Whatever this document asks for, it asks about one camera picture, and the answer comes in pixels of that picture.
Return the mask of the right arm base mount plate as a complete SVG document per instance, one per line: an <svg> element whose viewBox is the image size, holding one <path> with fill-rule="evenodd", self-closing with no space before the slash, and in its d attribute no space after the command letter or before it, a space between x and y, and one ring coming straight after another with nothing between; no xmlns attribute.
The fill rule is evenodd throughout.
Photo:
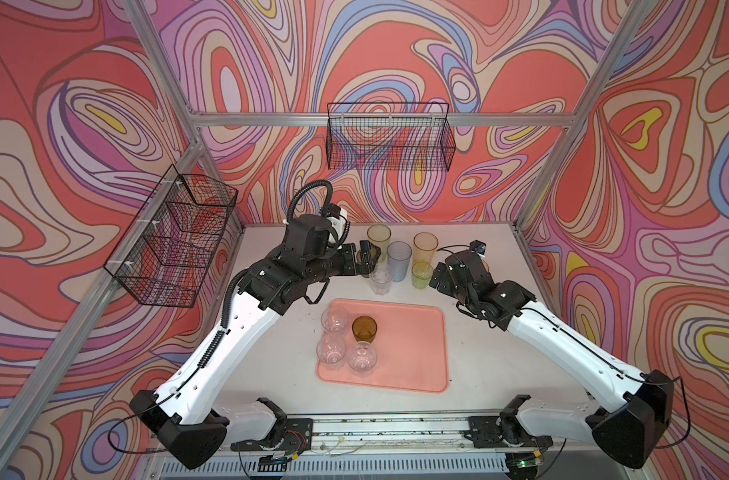
<svg viewBox="0 0 729 480"><path fill-rule="evenodd" d="M471 416L468 418L468 430L463 437L469 440L474 448L529 448L548 450L553 446L550 436L532 436L527 433L515 419L508 417Z"/></svg>

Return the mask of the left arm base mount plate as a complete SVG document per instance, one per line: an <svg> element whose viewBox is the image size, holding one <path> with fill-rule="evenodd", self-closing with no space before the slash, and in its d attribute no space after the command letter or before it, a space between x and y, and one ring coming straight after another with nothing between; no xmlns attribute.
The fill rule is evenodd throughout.
<svg viewBox="0 0 729 480"><path fill-rule="evenodd" d="M300 454L312 447L314 420L309 417L290 417L280 420L262 440L246 440L230 445L233 452L284 452Z"/></svg>

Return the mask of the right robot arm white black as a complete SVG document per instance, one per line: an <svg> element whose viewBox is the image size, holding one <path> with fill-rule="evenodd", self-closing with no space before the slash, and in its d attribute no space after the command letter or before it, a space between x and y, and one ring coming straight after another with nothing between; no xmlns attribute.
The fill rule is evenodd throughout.
<svg viewBox="0 0 729 480"><path fill-rule="evenodd" d="M594 444L627 468L644 466L670 424L673 379L658 370L645 373L613 357L518 283L494 281L473 247L438 263L429 285L455 299L460 313L537 349L590 396L578 404L516 396L496 422L504 443L518 446L525 438L556 436Z"/></svg>

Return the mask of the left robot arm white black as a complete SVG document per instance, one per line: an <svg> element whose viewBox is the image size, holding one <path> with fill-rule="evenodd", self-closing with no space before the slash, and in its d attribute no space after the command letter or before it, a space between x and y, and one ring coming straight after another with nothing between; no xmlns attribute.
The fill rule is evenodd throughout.
<svg viewBox="0 0 729 480"><path fill-rule="evenodd" d="M214 404L246 353L292 304L318 304L308 295L310 286L326 289L334 277L374 272L379 248L348 242L348 214L334 204L332 194L334 186L325 179L294 194L282 243L232 277L220 322L204 343L168 381L132 398L134 418L184 467L204 465L226 444L274 447L288 437L286 414L268 398L226 413L217 412Z"/></svg>

